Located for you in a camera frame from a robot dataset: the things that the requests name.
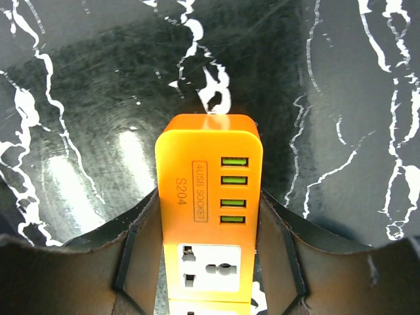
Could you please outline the orange power strip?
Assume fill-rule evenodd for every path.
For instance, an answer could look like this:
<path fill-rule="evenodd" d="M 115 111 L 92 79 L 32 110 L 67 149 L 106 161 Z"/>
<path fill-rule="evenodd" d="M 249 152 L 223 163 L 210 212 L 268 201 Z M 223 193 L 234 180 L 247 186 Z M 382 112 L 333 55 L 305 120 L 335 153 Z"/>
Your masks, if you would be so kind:
<path fill-rule="evenodd" d="M 171 314 L 251 314 L 263 146 L 247 115 L 180 114 L 155 145 Z"/>

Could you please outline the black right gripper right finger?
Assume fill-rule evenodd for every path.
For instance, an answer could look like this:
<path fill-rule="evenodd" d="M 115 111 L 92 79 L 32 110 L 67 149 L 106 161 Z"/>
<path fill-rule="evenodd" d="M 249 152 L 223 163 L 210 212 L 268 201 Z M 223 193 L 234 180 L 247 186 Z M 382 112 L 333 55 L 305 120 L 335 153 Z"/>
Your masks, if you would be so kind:
<path fill-rule="evenodd" d="M 418 314 L 419 238 L 342 238 L 261 193 L 257 251 L 269 314 Z"/>

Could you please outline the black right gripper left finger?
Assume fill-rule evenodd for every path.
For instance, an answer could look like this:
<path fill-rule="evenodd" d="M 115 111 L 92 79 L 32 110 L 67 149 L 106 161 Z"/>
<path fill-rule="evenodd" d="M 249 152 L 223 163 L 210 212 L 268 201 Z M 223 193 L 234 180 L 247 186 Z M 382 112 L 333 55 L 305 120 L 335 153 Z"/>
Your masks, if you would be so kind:
<path fill-rule="evenodd" d="M 162 231 L 159 196 L 62 247 L 1 235 L 2 314 L 152 314 Z"/>

